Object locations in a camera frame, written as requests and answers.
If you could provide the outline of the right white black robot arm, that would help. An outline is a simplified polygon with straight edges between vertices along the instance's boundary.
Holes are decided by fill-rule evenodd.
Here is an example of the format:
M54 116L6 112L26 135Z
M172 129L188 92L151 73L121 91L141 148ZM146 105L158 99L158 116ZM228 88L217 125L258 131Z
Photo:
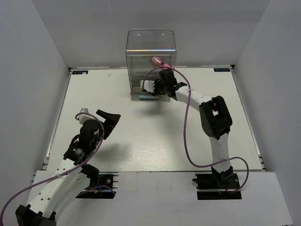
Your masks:
M233 124L224 98L221 96L209 97L198 93L191 88L188 79L178 82L174 72L182 75L178 70L167 66L159 66L158 80L154 82L152 93L154 95L166 94L175 101L186 104L183 141L184 150L188 161L197 168L211 168L212 181L216 187L222 188L229 183L233 175L233 167L229 161L228 137L230 127ZM197 110L200 115L201 126L204 133L209 137L212 151L212 163L208 165L197 165L189 156L187 146L187 118L189 108Z

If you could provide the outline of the clear plastic drawer organizer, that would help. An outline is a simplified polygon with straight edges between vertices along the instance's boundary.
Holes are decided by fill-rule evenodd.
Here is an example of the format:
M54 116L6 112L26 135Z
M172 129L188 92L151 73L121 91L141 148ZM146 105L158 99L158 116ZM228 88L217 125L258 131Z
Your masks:
M153 96L142 92L140 81L155 81L160 78L159 71L151 58L157 56L164 63L174 67L176 63L176 43L174 31L169 29L132 29L127 34L126 62L132 100L169 101L167 95ZM140 99L140 95L153 96L153 99Z

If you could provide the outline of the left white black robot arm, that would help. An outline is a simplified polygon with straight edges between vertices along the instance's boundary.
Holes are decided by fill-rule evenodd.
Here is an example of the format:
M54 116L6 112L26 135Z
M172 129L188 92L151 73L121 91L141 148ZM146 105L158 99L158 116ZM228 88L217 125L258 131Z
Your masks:
M42 190L26 206L17 208L18 225L55 226L63 211L78 196L100 190L115 194L112 187L100 183L99 169L88 161L112 133L121 116L101 110L97 110L96 115L104 121L85 108L76 114L75 119L81 125L79 133L71 140L54 175L40 182L44 184Z

